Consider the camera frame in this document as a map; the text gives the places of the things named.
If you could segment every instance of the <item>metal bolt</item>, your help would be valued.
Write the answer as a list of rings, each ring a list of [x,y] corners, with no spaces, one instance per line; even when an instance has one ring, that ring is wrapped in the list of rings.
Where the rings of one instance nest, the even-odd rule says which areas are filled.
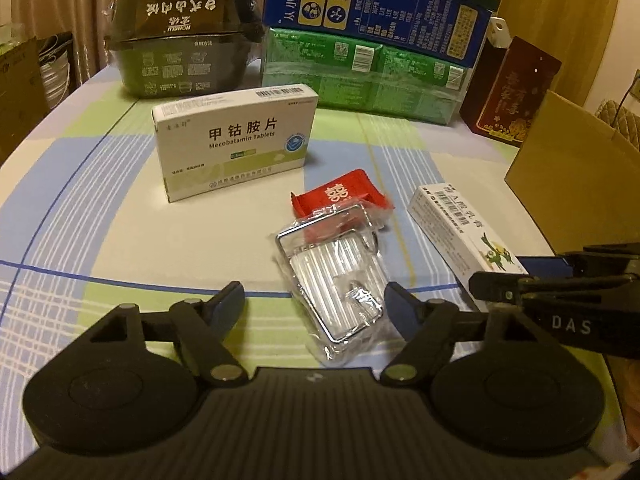
[[[242,375],[242,368],[236,365],[218,365],[211,369],[211,377],[218,381],[235,381]]]
[[[385,370],[385,375],[394,381],[410,381],[418,374],[411,365],[393,365]]]

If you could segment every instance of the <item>mecobalamin tablets box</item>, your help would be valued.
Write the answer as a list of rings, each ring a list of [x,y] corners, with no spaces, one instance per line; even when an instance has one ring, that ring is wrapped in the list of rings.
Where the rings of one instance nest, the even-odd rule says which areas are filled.
[[[311,88],[295,84],[154,107],[169,202],[301,167],[317,104]]]

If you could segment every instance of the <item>plastic bag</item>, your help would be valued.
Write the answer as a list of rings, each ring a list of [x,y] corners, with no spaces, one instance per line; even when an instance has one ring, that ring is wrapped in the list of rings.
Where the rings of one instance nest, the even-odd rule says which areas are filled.
[[[377,341],[387,283],[369,208],[315,211],[276,235],[278,262],[305,311],[316,358],[343,364]]]
[[[270,28],[263,86],[305,83],[320,107],[449,124],[472,70],[417,52],[320,32]]]

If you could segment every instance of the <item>barcode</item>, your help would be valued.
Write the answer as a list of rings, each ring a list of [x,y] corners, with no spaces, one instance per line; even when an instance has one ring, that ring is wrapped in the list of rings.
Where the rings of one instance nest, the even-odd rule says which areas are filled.
[[[258,90],[255,94],[258,97],[271,97],[273,95],[300,94],[304,92],[303,88],[294,86],[293,88],[272,88],[271,90]]]
[[[436,196],[440,200],[442,200],[442,203],[449,208],[449,211],[453,213],[453,216],[455,216],[456,220],[458,220],[462,225],[471,224],[471,222],[465,216],[465,214],[462,211],[460,211],[460,209],[458,209],[458,206],[455,204],[455,202],[453,202],[453,200],[450,199],[450,197],[447,196],[446,193],[444,193],[444,191],[436,191]]]
[[[447,49],[447,54],[456,59],[465,59],[466,50],[471,42],[471,35],[474,31],[478,11],[467,6],[460,6],[456,26],[453,28],[451,42]]]
[[[449,67],[449,79],[447,80],[447,88],[451,90],[460,90],[462,86],[462,76],[465,75],[465,70],[457,66]]]
[[[371,64],[373,63],[373,56],[376,53],[374,48],[370,46],[356,45],[356,52],[353,55],[353,65],[351,70],[354,72],[366,72],[371,70]]]
[[[209,106],[211,103],[216,101],[220,101],[224,99],[221,96],[208,96],[201,97],[198,99],[187,99],[185,101],[176,101],[175,103],[169,103],[167,105],[162,105],[162,113],[165,117],[181,114],[188,112],[189,110],[193,110],[194,108],[202,108],[204,106]]]

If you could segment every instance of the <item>black round pad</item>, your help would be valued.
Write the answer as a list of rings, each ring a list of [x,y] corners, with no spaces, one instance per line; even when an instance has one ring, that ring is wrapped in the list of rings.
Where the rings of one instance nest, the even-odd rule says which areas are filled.
[[[431,401],[453,433],[510,456],[577,449],[604,412],[598,380],[563,348],[534,342],[497,342],[446,365]]]
[[[22,398],[40,444],[79,454],[139,449],[176,431],[196,403],[190,372],[144,350],[92,344],[59,358],[31,379]]]

